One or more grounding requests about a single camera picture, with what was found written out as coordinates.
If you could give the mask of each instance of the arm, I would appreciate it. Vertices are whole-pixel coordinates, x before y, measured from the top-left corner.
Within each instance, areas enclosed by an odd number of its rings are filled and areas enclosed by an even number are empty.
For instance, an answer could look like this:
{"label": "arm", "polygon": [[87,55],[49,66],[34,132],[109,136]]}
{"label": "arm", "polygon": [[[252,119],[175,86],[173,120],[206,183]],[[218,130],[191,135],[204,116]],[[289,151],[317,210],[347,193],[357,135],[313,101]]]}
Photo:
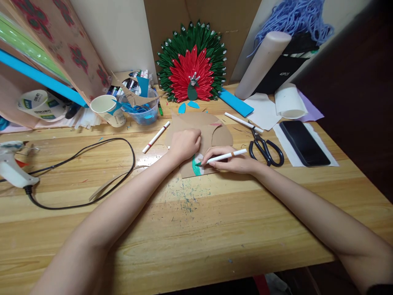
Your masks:
{"label": "arm", "polygon": [[[212,155],[233,150],[232,147],[213,147],[207,151],[202,164]],[[250,157],[241,155],[230,158],[227,163],[210,165],[249,173],[258,179],[338,256],[363,294],[372,285],[393,284],[393,248],[351,215]]]}
{"label": "arm", "polygon": [[31,294],[90,294],[114,242],[159,184],[199,149],[201,131],[173,135],[171,149],[100,204],[66,240]]}

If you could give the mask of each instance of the smartphone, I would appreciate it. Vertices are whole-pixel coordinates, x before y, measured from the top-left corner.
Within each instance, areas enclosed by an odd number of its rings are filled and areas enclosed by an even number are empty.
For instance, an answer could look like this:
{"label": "smartphone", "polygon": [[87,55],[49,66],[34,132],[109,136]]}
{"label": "smartphone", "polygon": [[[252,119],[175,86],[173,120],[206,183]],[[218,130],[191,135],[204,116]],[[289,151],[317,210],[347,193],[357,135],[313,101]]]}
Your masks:
{"label": "smartphone", "polygon": [[330,165],[330,160],[301,121],[284,121],[280,127],[304,166]]}

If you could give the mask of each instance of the black scissor handle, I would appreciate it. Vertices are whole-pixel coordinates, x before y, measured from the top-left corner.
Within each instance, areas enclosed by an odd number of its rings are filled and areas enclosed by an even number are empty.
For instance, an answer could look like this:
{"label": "black scissor handle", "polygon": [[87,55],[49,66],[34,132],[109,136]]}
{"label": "black scissor handle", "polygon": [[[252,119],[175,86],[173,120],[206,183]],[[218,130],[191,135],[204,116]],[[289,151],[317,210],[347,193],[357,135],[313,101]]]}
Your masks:
{"label": "black scissor handle", "polygon": [[278,147],[278,146],[276,146],[273,142],[271,142],[270,140],[267,140],[266,141],[266,143],[268,144],[268,145],[270,145],[276,152],[277,152],[277,154],[278,154],[278,156],[279,156],[279,158],[280,158],[280,161],[278,162],[278,163],[276,163],[274,160],[273,160],[273,158],[271,157],[271,155],[270,155],[270,152],[269,152],[269,150],[268,150],[268,148],[267,148],[267,145],[265,144],[265,150],[266,150],[266,153],[268,154],[268,157],[269,157],[269,159],[270,159],[270,162],[271,162],[271,164],[274,166],[274,167],[281,167],[283,164],[284,164],[284,155],[283,155],[283,153],[282,153],[282,151],[280,150],[280,148]]}
{"label": "black scissor handle", "polygon": [[249,154],[250,154],[250,157],[253,158],[253,159],[255,159],[255,160],[257,159],[257,158],[255,157],[255,155],[254,155],[254,152],[253,152],[254,142],[255,142],[255,145],[257,146],[258,150],[261,152],[262,156],[265,158],[265,160],[266,160],[266,165],[267,165],[267,166],[270,166],[270,165],[271,165],[271,159],[270,159],[271,157],[269,158],[269,155],[265,152],[265,150],[268,151],[268,149],[267,149],[267,145],[266,145],[266,142],[265,142],[264,139],[255,139],[254,141],[250,141],[250,146],[249,146],[249,148],[248,148],[248,152],[249,152]]}

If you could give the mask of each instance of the wooden tabletop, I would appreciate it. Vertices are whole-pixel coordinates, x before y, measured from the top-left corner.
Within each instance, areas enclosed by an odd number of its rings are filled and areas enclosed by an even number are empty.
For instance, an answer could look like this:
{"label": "wooden tabletop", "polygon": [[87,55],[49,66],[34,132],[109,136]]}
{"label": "wooden tabletop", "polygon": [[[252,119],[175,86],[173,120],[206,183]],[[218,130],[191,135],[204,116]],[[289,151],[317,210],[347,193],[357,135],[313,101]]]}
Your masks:
{"label": "wooden tabletop", "polygon": [[[207,108],[227,125],[235,148],[248,147],[249,130],[224,116],[224,112],[238,115],[233,109],[220,100],[198,104],[200,109],[187,107],[187,112]],[[129,140],[137,166],[151,165],[167,151],[165,133],[147,154],[142,149],[171,120],[169,109],[179,107],[173,102],[167,105],[165,99],[161,105],[164,116],[150,126],[128,121],[121,128],[36,130],[1,135],[0,141],[30,141],[41,149],[29,157],[17,155],[30,164],[25,168],[29,171],[61,162],[101,138],[114,137]],[[393,243],[393,206],[317,123],[312,126],[340,167],[294,168],[286,158],[282,167],[274,169]],[[263,138],[281,147],[273,130],[264,132]],[[36,199],[53,206],[86,202],[131,164],[125,142],[108,143],[42,175]],[[34,206],[23,189],[0,184],[0,294],[28,293],[68,235],[96,206],[47,211]],[[177,169],[116,244],[105,266],[102,290],[163,293],[332,260],[332,253],[251,176],[215,173],[182,180]]]}

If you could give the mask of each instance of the white foam sheet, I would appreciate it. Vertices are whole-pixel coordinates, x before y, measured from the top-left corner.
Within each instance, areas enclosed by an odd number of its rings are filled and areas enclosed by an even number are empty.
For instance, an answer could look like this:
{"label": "white foam sheet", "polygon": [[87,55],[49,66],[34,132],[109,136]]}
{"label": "white foam sheet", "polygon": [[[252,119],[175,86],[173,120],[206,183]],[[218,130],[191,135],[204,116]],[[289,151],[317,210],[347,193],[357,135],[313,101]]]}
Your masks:
{"label": "white foam sheet", "polygon": [[[311,136],[315,139],[316,143],[319,145],[319,147],[323,150],[327,158],[330,160],[330,165],[333,167],[339,167],[339,163],[336,161],[336,159],[332,156],[332,154],[329,152],[328,148],[326,145],[323,143],[322,139],[319,137],[318,133],[314,131],[312,128],[311,124],[305,123],[304,126],[307,128],[307,130],[310,132]],[[284,132],[282,131],[281,127],[279,124],[273,127],[274,132],[276,133],[276,136],[278,140],[281,143],[282,148],[284,149],[285,153],[287,154],[287,157],[289,161],[291,162],[293,167],[305,167],[300,160],[299,156],[296,154],[294,148],[292,147],[291,143],[285,136]]]}
{"label": "white foam sheet", "polygon": [[254,108],[247,117],[264,130],[270,130],[281,119],[276,113],[276,105],[264,93],[256,93],[244,101]]}
{"label": "white foam sheet", "polygon": [[298,119],[308,114],[295,84],[281,85],[274,94],[277,115],[286,119]]}

